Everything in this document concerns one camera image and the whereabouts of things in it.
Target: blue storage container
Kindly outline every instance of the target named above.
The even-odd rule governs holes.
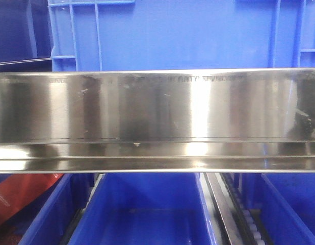
[[[247,209],[260,209],[263,198],[263,180],[261,174],[244,173],[236,174],[240,178],[242,202]]]
[[[274,245],[315,245],[315,174],[262,179],[260,217]]]
[[[7,176],[0,175],[0,182]],[[4,225],[22,235],[19,245],[58,245],[75,212],[85,207],[93,184],[93,174],[65,174]]]
[[[315,0],[49,0],[54,71],[315,66]]]
[[[198,174],[107,174],[71,237],[77,244],[216,244]]]
[[[47,0],[0,0],[0,62],[50,57]]]

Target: dark blue bin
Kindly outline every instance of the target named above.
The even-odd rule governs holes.
[[[7,176],[0,175],[0,182]],[[93,174],[65,174],[4,225],[22,236],[19,245],[58,245],[75,212],[85,207],[93,184]]]
[[[260,209],[263,198],[261,174],[243,173],[237,175],[240,175],[238,179],[240,178],[240,193],[244,206],[247,209]]]
[[[107,174],[69,242],[81,244],[215,245],[199,175]]]
[[[262,179],[260,217],[274,245],[315,245],[315,174]]]
[[[50,57],[47,0],[0,0],[0,62]]]

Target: blue plastic crate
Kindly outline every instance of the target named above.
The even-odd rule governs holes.
[[[315,0],[49,0],[55,71],[315,66]]]
[[[0,0],[0,62],[50,57],[47,0]]]
[[[69,242],[77,244],[216,244],[198,174],[107,174]]]
[[[7,176],[0,175],[0,182]],[[19,245],[58,245],[75,212],[85,207],[93,185],[93,174],[65,174],[5,225],[23,236]]]
[[[263,180],[261,174],[243,173],[236,175],[238,175],[238,182],[240,181],[238,184],[240,185],[239,191],[245,208],[260,209],[263,198]]]
[[[315,245],[315,174],[262,179],[260,217],[274,245]]]

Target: metal rail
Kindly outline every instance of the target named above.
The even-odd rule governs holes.
[[[315,69],[0,73],[0,172],[315,172]]]
[[[231,210],[227,204],[227,201],[223,195],[222,189],[218,182],[215,173],[209,173],[205,175],[208,187],[213,197],[215,208],[217,209],[220,218],[222,220],[225,233],[227,235],[230,245],[244,245],[244,241],[241,238],[237,224],[231,214]]]

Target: stainless steel shelf edge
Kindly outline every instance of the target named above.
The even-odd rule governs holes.
[[[0,73],[0,172],[315,172],[315,69]]]

